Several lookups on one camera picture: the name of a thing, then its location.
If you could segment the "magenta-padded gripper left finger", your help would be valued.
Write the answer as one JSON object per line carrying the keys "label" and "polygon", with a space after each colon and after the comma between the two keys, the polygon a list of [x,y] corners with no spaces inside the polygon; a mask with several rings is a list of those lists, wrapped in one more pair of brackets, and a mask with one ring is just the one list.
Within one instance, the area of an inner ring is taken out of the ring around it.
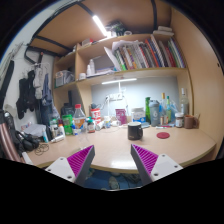
{"label": "magenta-padded gripper left finger", "polygon": [[94,156],[95,148],[90,145],[68,158],[59,157],[46,168],[46,171],[83,186]]}

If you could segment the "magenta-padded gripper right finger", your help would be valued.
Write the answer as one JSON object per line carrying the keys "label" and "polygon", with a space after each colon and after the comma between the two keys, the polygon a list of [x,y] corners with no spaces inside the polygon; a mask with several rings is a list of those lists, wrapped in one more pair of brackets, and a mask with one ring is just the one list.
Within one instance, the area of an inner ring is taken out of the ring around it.
{"label": "magenta-padded gripper right finger", "polygon": [[166,154],[157,155],[138,145],[131,145],[131,155],[143,185],[150,184],[182,169]]}

